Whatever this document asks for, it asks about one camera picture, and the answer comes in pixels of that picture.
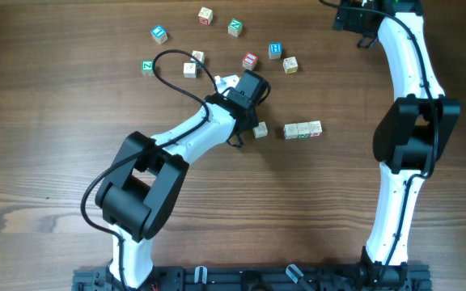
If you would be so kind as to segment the green N block top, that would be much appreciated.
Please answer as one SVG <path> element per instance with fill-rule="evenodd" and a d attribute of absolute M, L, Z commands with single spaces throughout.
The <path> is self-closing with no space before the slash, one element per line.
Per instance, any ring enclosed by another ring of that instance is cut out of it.
<path fill-rule="evenodd" d="M 239 37 L 243 30 L 243 22 L 238 19 L 232 19 L 228 24 L 228 33 L 234 37 Z"/>

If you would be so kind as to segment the wooden picture block centre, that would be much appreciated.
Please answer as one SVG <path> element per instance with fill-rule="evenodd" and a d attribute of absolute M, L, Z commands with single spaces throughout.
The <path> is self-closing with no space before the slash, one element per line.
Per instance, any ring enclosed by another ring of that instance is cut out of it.
<path fill-rule="evenodd" d="M 185 78 L 197 77 L 197 65 L 195 63 L 184 63 L 183 73 Z"/>

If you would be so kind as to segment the blue sided picture block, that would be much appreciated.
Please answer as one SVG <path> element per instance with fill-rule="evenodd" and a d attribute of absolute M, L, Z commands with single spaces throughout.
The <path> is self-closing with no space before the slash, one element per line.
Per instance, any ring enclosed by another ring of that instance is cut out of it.
<path fill-rule="evenodd" d="M 197 66 L 201 66 L 205 62 L 205 54 L 201 51 L 193 50 L 190 61 L 195 63 Z"/>

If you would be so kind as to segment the green Z letter block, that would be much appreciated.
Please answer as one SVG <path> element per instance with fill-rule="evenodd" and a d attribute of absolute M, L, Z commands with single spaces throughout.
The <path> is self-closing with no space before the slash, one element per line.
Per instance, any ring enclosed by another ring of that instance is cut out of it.
<path fill-rule="evenodd" d="M 155 73 L 154 62 L 152 60 L 142 61 L 142 75 L 143 76 L 154 76 Z"/>

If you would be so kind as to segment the red letter block top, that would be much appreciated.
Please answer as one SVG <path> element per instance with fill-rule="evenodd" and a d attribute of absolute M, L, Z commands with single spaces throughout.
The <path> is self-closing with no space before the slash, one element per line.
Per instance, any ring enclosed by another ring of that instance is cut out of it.
<path fill-rule="evenodd" d="M 199 23 L 209 26 L 213 16 L 213 11 L 203 6 L 198 13 Z"/>

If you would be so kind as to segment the plain wooden block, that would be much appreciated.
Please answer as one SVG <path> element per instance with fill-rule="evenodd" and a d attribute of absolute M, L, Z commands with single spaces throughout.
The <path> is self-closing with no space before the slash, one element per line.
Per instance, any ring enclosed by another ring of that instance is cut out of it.
<path fill-rule="evenodd" d="M 264 121 L 260 122 L 252 131 L 255 138 L 266 137 L 268 135 L 268 129 Z"/>

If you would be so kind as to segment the green sided wooden block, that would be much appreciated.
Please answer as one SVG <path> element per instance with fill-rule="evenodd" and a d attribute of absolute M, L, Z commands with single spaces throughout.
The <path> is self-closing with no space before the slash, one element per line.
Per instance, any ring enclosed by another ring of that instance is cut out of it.
<path fill-rule="evenodd" d="M 297 123 L 298 138 L 308 138 L 311 136 L 310 125 L 308 122 Z"/>

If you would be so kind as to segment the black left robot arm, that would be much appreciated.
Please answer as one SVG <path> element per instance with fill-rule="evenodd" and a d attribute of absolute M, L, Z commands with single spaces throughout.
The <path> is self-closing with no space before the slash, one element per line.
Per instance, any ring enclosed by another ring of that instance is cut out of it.
<path fill-rule="evenodd" d="M 175 128 L 146 137 L 131 133 L 122 143 L 95 195 L 115 233 L 108 269 L 124 288 L 146 285 L 154 269 L 152 240 L 172 213 L 189 166 L 216 145 L 258 125 L 256 106 L 270 85 L 245 70 L 201 102 L 199 111 Z"/>

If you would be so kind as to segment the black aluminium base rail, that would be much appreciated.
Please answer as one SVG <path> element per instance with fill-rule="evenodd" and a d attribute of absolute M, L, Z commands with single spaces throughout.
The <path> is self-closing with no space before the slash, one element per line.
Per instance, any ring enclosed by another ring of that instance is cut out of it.
<path fill-rule="evenodd" d="M 383 283 L 357 264 L 285 268 L 155 267 L 139 290 L 414 290 L 431 291 L 427 265 L 390 267 Z"/>

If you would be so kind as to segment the blue H letter block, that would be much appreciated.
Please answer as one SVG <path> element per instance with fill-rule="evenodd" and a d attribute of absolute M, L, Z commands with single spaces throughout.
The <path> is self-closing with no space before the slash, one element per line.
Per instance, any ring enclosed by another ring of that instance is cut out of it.
<path fill-rule="evenodd" d="M 273 42 L 269 44 L 269 59 L 280 59 L 282 56 L 282 44 L 280 42 Z"/>

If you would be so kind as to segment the red A letter block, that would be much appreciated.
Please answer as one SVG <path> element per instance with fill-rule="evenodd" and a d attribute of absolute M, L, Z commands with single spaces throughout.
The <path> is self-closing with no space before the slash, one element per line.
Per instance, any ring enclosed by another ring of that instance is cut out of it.
<path fill-rule="evenodd" d="M 318 137 L 323 132 L 322 125 L 319 120 L 310 121 L 308 125 L 310 129 L 310 137 Z"/>

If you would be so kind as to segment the blue I letter block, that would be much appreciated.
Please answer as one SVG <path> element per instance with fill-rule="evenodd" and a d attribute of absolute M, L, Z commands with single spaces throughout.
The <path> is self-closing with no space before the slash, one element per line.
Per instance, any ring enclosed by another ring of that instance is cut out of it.
<path fill-rule="evenodd" d="M 167 31 L 160 25 L 152 28 L 150 33 L 157 44 L 162 44 L 167 40 Z"/>

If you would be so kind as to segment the wooden fish nine block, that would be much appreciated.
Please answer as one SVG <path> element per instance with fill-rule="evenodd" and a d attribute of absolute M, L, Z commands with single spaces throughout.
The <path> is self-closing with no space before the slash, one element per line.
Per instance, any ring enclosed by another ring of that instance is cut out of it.
<path fill-rule="evenodd" d="M 295 139 L 299 135 L 297 124 L 285 124 L 284 125 L 284 138 L 286 140 Z"/>

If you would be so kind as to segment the yellow sided picture block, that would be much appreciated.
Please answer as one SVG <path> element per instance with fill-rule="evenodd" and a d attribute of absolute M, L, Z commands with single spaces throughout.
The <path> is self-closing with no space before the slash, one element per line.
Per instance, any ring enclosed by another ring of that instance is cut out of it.
<path fill-rule="evenodd" d="M 299 68 L 296 57 L 285 58 L 282 64 L 283 64 L 283 69 L 286 74 L 293 74 Z"/>

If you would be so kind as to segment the red I letter block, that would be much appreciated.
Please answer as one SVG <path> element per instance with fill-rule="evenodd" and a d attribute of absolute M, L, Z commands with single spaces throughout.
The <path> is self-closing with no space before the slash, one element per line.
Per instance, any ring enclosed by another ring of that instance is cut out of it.
<path fill-rule="evenodd" d="M 243 58 L 242 66 L 246 70 L 254 70 L 258 61 L 258 57 L 252 53 L 246 53 Z"/>

